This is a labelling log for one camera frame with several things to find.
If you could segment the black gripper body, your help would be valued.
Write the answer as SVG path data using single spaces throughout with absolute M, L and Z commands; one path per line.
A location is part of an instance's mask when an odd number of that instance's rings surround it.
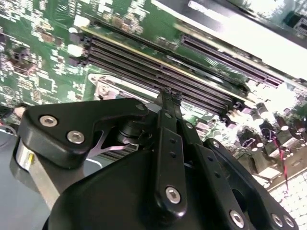
M 179 158 L 158 163 L 151 151 L 132 153 L 67 188 L 48 218 L 49 230 L 224 230 L 204 177 Z M 155 182 L 187 191 L 179 219 L 157 205 Z

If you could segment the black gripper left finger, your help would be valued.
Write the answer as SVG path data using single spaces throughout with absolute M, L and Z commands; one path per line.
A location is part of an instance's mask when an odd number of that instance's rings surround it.
M 140 151 L 156 154 L 158 163 L 184 163 L 183 136 L 170 89 L 153 104 L 134 98 L 48 104 L 28 108 L 19 128 L 18 156 L 43 198 L 53 208 L 71 185 Z M 155 182 L 157 205 L 166 214 L 187 211 L 187 191 Z

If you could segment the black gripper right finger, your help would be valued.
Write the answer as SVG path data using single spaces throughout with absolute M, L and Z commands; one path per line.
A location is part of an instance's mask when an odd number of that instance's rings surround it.
M 183 120 L 181 95 L 172 97 L 184 144 L 213 203 L 213 230 L 296 230 L 290 214 L 217 140 L 202 142 L 195 127 Z

